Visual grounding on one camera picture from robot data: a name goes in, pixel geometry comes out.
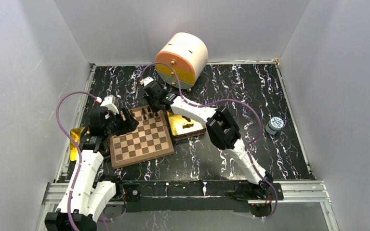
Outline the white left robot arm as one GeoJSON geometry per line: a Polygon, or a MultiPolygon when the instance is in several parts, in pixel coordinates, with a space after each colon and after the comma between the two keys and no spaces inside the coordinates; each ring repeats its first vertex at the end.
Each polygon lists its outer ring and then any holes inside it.
{"type": "Polygon", "coordinates": [[[115,113],[106,106],[94,108],[89,119],[74,141],[78,153],[67,190],[56,210],[45,217],[49,231],[95,231],[107,202],[124,196],[124,186],[115,180],[101,180],[97,185],[94,180],[110,137],[132,132],[139,123],[127,108],[115,113]]]}

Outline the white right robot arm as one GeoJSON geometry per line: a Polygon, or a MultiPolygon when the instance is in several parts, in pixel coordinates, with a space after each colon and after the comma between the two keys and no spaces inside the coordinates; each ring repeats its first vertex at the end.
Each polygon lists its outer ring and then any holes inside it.
{"type": "Polygon", "coordinates": [[[265,199],[271,193],[272,175],[261,167],[247,150],[239,126],[229,110],[221,106],[212,108],[198,104],[185,96],[167,92],[156,80],[146,77],[140,80],[144,98],[153,111],[169,111],[204,124],[211,143],[220,150],[227,150],[246,179],[253,184],[252,194],[265,199]]]}

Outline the wooden chess board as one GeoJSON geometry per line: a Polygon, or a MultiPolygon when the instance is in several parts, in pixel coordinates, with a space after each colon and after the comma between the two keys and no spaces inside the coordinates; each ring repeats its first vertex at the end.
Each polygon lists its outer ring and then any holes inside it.
{"type": "Polygon", "coordinates": [[[153,112],[149,118],[148,106],[129,110],[139,122],[137,129],[110,139],[111,165],[114,169],[143,161],[164,157],[174,153],[166,116],[163,111],[153,112]]]}

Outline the gold tin with dark pieces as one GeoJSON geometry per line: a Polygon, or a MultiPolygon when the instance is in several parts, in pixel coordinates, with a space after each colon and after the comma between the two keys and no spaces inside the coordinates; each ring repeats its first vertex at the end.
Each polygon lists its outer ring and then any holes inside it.
{"type": "Polygon", "coordinates": [[[171,137],[173,140],[183,140],[189,137],[205,134],[206,128],[199,122],[170,111],[166,112],[171,137]]]}

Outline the round pastel drawer cabinet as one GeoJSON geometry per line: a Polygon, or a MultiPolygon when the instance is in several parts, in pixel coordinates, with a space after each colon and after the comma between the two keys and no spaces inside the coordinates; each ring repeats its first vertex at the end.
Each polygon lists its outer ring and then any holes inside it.
{"type": "Polygon", "coordinates": [[[176,33],[156,55],[159,76],[173,87],[191,89],[208,60],[208,49],[198,37],[176,33]]]}

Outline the blue white round cap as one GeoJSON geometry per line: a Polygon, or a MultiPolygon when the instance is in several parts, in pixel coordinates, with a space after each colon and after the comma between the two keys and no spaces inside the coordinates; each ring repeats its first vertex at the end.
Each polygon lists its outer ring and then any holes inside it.
{"type": "Polygon", "coordinates": [[[272,117],[265,126],[265,131],[270,135],[276,135],[284,127],[285,123],[280,117],[272,117]]]}

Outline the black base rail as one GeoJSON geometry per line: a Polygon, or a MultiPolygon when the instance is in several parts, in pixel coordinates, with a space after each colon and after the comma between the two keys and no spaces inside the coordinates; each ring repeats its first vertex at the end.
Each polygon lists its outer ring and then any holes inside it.
{"type": "Polygon", "coordinates": [[[246,180],[196,181],[118,181],[117,194],[107,205],[121,205],[126,212],[146,211],[218,211],[252,213],[258,217],[271,214],[284,195],[281,184],[266,187],[246,180]]]}

